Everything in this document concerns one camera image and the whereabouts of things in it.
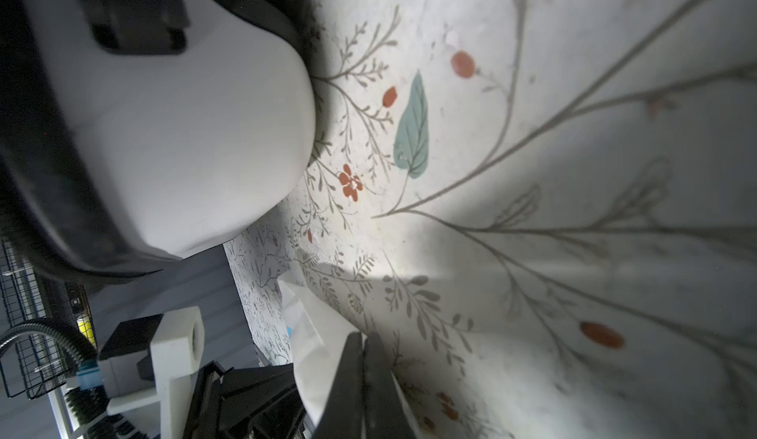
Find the wire basket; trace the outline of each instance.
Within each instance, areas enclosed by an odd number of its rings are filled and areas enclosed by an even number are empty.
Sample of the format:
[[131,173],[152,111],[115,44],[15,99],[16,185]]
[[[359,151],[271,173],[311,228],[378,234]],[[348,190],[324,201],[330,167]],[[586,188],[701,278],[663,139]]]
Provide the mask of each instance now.
[[[17,253],[7,240],[0,239],[0,245],[0,290],[8,324],[12,327],[43,317],[57,319],[77,327],[94,345],[95,332],[84,289],[79,285],[51,282],[37,276],[29,261]],[[15,349],[23,387],[19,381],[12,380],[12,374],[6,372],[4,367],[7,363],[0,364],[8,397],[25,391],[26,396],[33,400],[60,387],[75,372],[76,364],[68,354],[43,335],[21,337],[16,341]]]

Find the table surface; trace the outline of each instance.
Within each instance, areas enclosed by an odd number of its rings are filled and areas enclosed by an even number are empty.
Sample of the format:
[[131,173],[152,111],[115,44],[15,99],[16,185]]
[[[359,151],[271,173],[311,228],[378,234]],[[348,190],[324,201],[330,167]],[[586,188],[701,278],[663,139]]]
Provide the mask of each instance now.
[[308,0],[313,159],[225,244],[258,347],[292,269],[440,437],[757,436],[752,9]]

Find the teal leaf print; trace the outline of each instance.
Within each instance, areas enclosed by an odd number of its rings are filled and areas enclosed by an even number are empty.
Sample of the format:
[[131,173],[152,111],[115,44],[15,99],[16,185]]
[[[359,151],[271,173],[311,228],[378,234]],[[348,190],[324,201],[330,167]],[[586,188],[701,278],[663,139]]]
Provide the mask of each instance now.
[[419,178],[429,165],[429,105],[420,71],[412,80],[410,100],[397,127],[394,164],[397,168],[406,169],[413,179]]

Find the white rounded object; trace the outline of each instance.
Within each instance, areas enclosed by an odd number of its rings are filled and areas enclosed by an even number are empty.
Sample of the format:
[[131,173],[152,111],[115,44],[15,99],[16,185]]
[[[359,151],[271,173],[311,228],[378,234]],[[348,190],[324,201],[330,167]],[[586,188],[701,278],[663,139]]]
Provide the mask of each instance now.
[[179,258],[231,240],[308,164],[315,105],[283,39],[213,0],[184,0],[175,56],[102,50],[76,0],[25,0],[74,144],[108,212],[141,251]]

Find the metal grid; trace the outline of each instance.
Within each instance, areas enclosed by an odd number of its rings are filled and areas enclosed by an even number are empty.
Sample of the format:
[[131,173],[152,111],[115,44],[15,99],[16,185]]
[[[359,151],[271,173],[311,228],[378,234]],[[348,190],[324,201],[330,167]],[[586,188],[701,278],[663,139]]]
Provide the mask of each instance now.
[[[0,245],[0,291],[8,324],[14,326],[41,317],[59,319],[76,326],[94,343],[84,290],[79,286],[50,282],[36,276],[29,261],[18,254],[7,240],[1,239]],[[7,396],[17,396],[24,391],[31,400],[43,396],[65,383],[66,377],[75,368],[63,349],[42,335],[30,334],[19,338],[15,349],[24,387],[9,387],[5,369],[0,365]]]

